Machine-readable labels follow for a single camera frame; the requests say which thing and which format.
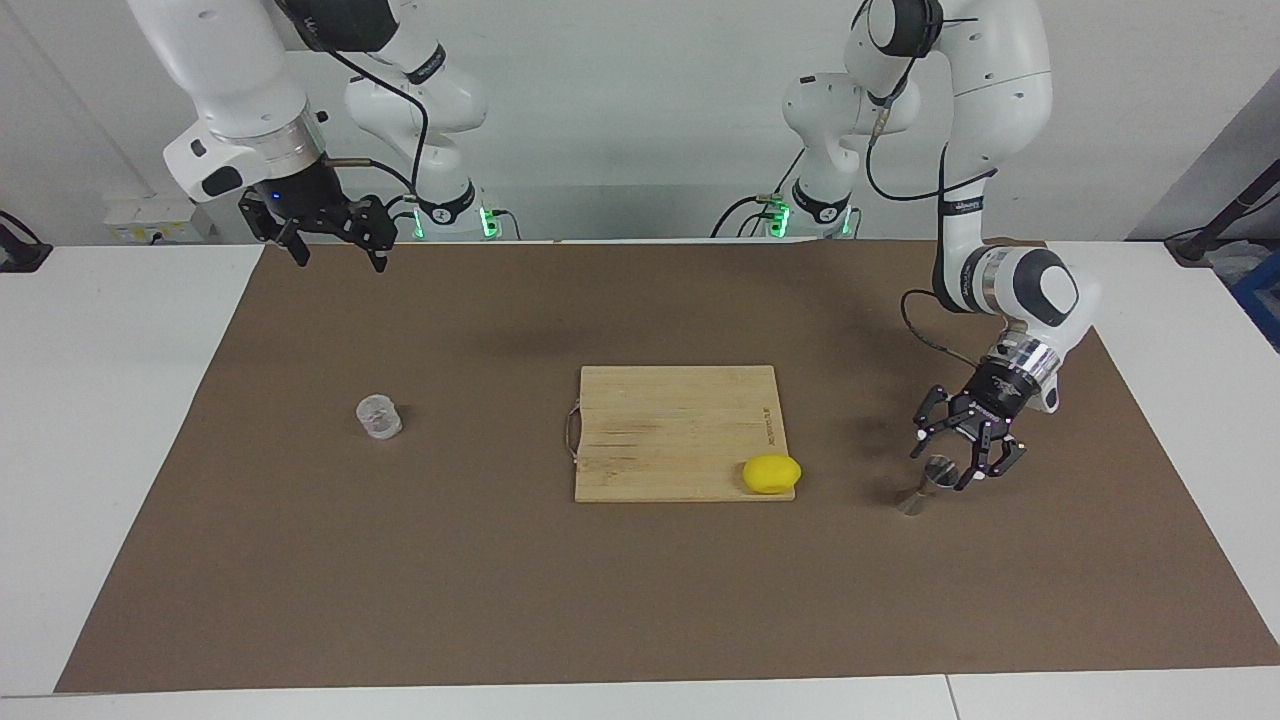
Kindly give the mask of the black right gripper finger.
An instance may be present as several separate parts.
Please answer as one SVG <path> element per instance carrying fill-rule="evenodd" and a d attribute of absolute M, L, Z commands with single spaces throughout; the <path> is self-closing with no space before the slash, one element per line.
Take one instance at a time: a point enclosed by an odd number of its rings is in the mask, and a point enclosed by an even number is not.
<path fill-rule="evenodd" d="M 279 222 L 256 191 L 244 191 L 238 209 L 253 237 L 262 243 L 274 243 L 285 250 L 297 266 L 307 266 L 310 249 L 300 237 L 300 222 Z"/>
<path fill-rule="evenodd" d="M 372 269 L 383 273 L 398 234 L 387 205 L 370 193 L 347 202 L 346 214 L 344 241 L 365 251 Z"/>

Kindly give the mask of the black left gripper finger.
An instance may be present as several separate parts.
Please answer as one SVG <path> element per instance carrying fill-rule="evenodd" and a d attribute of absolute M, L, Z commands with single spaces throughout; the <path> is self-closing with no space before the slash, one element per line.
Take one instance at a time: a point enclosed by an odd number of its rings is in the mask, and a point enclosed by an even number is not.
<path fill-rule="evenodd" d="M 913 421 L 916 428 L 916 443 L 910 457 L 919 459 L 936 434 L 951 430 L 963 423 L 963 407 L 952 401 L 952 395 L 945 387 L 934 386 L 925 393 Z"/>
<path fill-rule="evenodd" d="M 964 491 L 975 480 L 1005 475 L 1027 452 L 1027 446 L 1016 439 L 1001 439 L 997 445 L 997 457 L 992 457 L 993 447 L 991 439 L 975 441 L 972 445 L 970 464 L 959 474 L 954 486 L 956 492 Z"/>

